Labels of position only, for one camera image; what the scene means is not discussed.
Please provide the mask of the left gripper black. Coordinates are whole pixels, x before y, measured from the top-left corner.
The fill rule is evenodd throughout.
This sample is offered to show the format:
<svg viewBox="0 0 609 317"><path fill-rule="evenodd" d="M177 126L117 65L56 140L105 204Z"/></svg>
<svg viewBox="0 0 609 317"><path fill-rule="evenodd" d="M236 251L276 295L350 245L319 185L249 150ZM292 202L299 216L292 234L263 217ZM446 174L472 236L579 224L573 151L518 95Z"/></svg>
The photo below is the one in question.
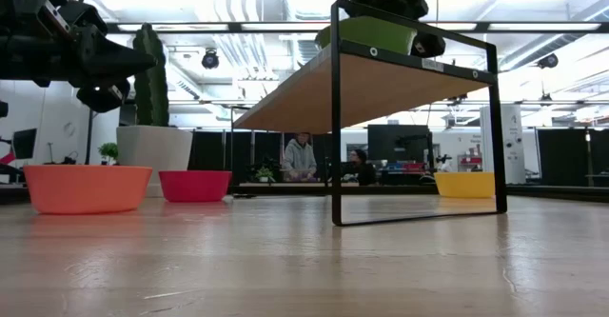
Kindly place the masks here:
<svg viewBox="0 0 609 317"><path fill-rule="evenodd" d="M97 9L79 0L0 0L0 79L40 88L67 82L93 111L116 109L128 96L128 78L157 62L107 34Z"/></svg>

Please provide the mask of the green mini bowl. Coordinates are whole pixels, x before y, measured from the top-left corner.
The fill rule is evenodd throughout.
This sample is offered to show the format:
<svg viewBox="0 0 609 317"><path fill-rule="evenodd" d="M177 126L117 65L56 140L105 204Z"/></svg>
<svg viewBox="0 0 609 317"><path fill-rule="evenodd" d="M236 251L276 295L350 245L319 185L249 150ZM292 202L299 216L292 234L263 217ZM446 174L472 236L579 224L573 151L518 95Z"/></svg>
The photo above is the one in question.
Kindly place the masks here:
<svg viewBox="0 0 609 317"><path fill-rule="evenodd" d="M370 16L351 17L339 23L340 37L369 47L409 54L417 31Z"/></svg>

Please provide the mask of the orange mini bowl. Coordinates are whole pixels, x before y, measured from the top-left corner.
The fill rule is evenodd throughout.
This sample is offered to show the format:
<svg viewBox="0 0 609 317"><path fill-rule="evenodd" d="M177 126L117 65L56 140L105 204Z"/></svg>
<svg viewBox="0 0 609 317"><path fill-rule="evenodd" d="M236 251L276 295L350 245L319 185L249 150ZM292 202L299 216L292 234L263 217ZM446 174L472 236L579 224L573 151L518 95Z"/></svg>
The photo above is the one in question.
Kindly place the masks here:
<svg viewBox="0 0 609 317"><path fill-rule="evenodd" d="M99 214L135 210L152 169L102 165L24 167L33 208L41 214Z"/></svg>

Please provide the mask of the red mini bowl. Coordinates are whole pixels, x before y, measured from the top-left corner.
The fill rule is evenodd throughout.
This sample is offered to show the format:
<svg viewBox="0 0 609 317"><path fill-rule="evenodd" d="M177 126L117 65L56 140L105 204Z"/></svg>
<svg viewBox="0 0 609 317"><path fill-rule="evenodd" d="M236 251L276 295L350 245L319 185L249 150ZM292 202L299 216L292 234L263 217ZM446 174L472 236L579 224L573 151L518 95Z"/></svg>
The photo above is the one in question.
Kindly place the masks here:
<svg viewBox="0 0 609 317"><path fill-rule="evenodd" d="M159 172L164 198L170 203L221 201L227 194L231 171L163 170Z"/></svg>

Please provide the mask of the yellow mini bowl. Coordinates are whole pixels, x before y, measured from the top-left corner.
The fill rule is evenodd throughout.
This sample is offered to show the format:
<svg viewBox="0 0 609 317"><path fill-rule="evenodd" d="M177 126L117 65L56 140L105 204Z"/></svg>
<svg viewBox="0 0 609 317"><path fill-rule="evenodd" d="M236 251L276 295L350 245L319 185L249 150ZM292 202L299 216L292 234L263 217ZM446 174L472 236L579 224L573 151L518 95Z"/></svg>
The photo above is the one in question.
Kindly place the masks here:
<svg viewBox="0 0 609 317"><path fill-rule="evenodd" d="M493 172L437 172L434 175L440 196L448 198L492 198Z"/></svg>

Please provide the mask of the green cactus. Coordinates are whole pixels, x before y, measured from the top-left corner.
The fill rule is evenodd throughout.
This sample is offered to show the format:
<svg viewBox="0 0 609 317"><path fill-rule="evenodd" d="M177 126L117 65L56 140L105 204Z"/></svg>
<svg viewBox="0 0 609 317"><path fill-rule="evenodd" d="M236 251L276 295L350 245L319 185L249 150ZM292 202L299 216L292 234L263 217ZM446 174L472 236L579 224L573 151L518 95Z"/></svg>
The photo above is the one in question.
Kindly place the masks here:
<svg viewBox="0 0 609 317"><path fill-rule="evenodd" d="M168 86L164 45L152 25L145 23L136 31L133 48L150 55L154 66L135 75L136 123L138 125L167 127Z"/></svg>

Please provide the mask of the thin black pole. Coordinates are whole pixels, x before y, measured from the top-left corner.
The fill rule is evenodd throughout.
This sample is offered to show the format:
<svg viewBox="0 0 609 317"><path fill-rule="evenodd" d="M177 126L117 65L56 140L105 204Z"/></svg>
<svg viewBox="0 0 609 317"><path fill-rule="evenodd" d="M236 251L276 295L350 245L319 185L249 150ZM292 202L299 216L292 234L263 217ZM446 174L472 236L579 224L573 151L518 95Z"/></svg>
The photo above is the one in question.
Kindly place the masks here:
<svg viewBox="0 0 609 317"><path fill-rule="evenodd" d="M86 154L85 154L85 165L90 164L90 155L91 155L91 141L92 141L92 132L93 132L93 119L94 112L92 109L88 111L88 132L87 132L87 143L86 143Z"/></svg>

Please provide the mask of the white hexagonal plant pot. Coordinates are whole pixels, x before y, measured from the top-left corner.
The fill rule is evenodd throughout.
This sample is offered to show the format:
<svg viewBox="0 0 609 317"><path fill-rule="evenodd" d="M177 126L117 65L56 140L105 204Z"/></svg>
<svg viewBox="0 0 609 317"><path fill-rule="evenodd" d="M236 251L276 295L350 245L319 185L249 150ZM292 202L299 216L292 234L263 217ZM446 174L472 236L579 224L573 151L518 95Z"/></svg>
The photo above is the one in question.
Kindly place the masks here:
<svg viewBox="0 0 609 317"><path fill-rule="evenodd" d="M163 196L160 171L187 170L192 146L191 131L154 126L127 126L116 129L118 163L122 166L152 168L146 197Z"/></svg>

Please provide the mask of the small black monitor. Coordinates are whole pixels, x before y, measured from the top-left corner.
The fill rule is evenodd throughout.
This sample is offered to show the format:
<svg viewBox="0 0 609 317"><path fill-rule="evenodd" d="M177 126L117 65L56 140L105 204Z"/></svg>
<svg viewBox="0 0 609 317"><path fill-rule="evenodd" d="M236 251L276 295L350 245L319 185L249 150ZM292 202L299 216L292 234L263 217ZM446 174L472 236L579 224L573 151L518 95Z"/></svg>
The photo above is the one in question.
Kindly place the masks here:
<svg viewBox="0 0 609 317"><path fill-rule="evenodd" d="M11 148L18 160L33 158L36 136L37 129L23 129L13 133Z"/></svg>

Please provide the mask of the black overhead light bar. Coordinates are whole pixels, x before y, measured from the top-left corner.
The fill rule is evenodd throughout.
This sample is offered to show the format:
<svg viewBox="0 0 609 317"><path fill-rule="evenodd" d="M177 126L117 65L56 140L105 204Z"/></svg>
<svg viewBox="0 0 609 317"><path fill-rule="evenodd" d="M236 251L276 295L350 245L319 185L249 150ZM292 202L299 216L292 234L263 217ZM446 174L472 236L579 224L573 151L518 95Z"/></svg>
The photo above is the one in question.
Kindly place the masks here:
<svg viewBox="0 0 609 317"><path fill-rule="evenodd" d="M159 33L314 33L330 25L327 21L304 22L214 22L153 23ZM609 33L609 22L431 22L429 26L457 33Z"/></svg>

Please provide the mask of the black partition panel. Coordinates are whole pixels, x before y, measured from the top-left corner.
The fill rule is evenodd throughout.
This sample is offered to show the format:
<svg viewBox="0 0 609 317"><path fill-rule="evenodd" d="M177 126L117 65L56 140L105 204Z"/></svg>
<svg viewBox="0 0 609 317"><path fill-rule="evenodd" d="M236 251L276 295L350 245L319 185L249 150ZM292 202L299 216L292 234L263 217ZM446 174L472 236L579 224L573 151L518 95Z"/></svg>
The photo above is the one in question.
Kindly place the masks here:
<svg viewBox="0 0 609 317"><path fill-rule="evenodd" d="M195 131L187 168L238 171L265 158L278 161L281 137L276 132Z"/></svg>
<svg viewBox="0 0 609 317"><path fill-rule="evenodd" d="M539 129L544 186L609 188L609 129Z"/></svg>

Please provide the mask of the large black monitor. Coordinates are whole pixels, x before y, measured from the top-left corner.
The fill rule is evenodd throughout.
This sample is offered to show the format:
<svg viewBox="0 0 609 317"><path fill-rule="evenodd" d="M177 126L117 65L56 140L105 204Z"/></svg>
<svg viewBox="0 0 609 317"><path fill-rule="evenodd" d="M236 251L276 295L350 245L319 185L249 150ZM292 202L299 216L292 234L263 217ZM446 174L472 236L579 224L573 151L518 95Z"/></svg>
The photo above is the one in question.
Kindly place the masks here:
<svg viewBox="0 0 609 317"><path fill-rule="evenodd" d="M421 125L370 125L367 128L367 154L369 160L427 161L431 132Z"/></svg>

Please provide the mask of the person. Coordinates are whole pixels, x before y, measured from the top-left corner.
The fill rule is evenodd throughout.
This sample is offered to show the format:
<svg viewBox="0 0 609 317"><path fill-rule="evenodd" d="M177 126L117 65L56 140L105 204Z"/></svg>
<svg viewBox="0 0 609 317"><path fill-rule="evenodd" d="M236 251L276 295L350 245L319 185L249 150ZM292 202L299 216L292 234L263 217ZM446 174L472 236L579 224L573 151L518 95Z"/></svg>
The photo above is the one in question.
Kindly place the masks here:
<svg viewBox="0 0 609 317"><path fill-rule="evenodd" d="M283 170L287 182L314 182L317 162L308 132L297 133L285 147Z"/></svg>
<svg viewBox="0 0 609 317"><path fill-rule="evenodd" d="M351 167L357 175L360 186L371 186L377 183L376 170L368 162L367 154L362 149L354 149L349 153Z"/></svg>

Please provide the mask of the wooden shelf black metal frame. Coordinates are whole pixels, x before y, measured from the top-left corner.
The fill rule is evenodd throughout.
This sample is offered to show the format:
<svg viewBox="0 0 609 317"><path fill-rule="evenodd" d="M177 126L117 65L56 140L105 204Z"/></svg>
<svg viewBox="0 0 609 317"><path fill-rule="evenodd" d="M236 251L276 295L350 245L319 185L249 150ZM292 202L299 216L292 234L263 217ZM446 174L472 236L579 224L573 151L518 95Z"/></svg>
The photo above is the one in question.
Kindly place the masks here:
<svg viewBox="0 0 609 317"><path fill-rule="evenodd" d="M346 40L340 32L342 10L484 50L486 67L464 68ZM330 134L332 180L324 190L331 196L332 223L343 227L346 222L342 198L347 192L341 176L344 128L486 88L494 157L494 211L505 213L507 195L496 46L466 33L443 30L348 0L337 0L332 5L329 27L329 45L259 103L246 109L241 117L232 119L231 126Z"/></svg>

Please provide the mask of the black aluminium table frame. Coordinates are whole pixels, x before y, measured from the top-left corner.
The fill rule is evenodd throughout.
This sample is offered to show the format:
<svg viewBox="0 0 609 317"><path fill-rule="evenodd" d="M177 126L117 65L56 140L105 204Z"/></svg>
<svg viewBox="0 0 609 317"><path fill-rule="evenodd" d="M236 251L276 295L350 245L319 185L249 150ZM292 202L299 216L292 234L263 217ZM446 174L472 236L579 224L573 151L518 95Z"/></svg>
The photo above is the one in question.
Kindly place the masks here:
<svg viewBox="0 0 609 317"><path fill-rule="evenodd" d="M425 195L438 194L435 186L342 186L345 195ZM238 195L270 195L270 196L320 196L331 193L331 188L324 184L290 185L285 184L254 184L239 187L230 187L228 193ZM555 186L519 186L508 185L506 194L513 196L550 198L559 200L574 200L583 202L609 203L609 188L584 188L584 187L555 187ZM29 201L28 190L24 186L0 185L0 205L13 203L27 203Z"/></svg>

